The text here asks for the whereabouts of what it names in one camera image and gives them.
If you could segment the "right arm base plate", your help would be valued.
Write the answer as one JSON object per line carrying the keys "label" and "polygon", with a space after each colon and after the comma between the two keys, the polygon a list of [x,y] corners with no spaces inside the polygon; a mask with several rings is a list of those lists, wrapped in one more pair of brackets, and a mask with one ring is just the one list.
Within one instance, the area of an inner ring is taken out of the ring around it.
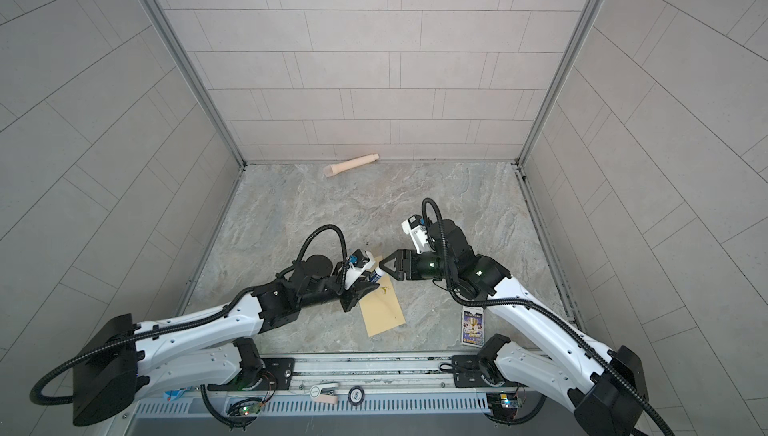
{"label": "right arm base plate", "polygon": [[484,369],[479,357],[474,354],[453,355],[450,362],[441,368],[451,374],[454,386],[460,389],[524,387],[524,384],[507,380],[501,375],[491,375],[490,370]]}

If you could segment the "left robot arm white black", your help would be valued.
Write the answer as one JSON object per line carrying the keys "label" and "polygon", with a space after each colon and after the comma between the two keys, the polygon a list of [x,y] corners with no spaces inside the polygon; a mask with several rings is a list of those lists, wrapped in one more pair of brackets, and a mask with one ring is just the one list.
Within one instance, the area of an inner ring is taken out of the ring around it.
{"label": "left robot arm white black", "polygon": [[350,311],[377,289],[368,279],[375,266],[372,254],[361,250],[337,264],[313,255],[227,305],[160,321],[136,323],[129,314],[111,319],[84,349],[128,341],[75,367],[74,425],[94,425],[137,399],[191,386],[277,388],[284,379],[267,368],[254,336],[296,321],[306,307],[337,301]]}

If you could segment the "blue white glue stick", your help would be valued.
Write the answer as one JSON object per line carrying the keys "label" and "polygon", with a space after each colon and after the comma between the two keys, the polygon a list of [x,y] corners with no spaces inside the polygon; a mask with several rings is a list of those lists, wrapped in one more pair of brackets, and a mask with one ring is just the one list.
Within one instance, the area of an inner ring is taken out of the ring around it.
{"label": "blue white glue stick", "polygon": [[384,276],[386,276],[387,273],[381,269],[380,267],[376,267],[369,276],[369,281],[371,283],[378,283]]}

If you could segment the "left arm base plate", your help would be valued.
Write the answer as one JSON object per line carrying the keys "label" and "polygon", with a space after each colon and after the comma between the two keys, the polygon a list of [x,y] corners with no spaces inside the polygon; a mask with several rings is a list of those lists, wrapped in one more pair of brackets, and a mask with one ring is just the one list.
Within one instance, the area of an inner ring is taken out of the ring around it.
{"label": "left arm base plate", "polygon": [[259,370],[241,370],[230,382],[209,384],[206,389],[217,392],[286,391],[290,388],[296,360],[288,357],[266,358]]}

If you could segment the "yellow manila envelope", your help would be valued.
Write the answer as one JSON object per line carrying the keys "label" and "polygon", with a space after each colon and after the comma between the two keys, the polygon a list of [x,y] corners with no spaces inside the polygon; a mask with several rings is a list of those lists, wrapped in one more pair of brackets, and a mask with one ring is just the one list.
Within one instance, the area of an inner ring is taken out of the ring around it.
{"label": "yellow manila envelope", "polygon": [[[381,257],[375,258],[376,267],[381,259]],[[405,324],[405,317],[392,278],[387,274],[378,284],[380,287],[365,296],[359,303],[369,337]]]}

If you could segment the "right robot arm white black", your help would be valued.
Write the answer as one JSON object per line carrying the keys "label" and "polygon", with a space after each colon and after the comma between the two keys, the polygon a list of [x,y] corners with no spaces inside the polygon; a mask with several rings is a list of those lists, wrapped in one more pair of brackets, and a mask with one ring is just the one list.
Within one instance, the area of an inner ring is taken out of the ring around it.
{"label": "right robot arm white black", "polygon": [[432,222],[414,215],[403,222],[413,249],[384,258],[398,281],[443,280],[465,308],[487,310],[514,326],[542,355],[509,337],[491,336],[470,364],[455,364],[457,375],[480,374],[485,383],[525,386],[569,409],[589,435],[635,435],[650,410],[640,358],[584,334],[532,296],[510,271],[475,253],[450,220]]}

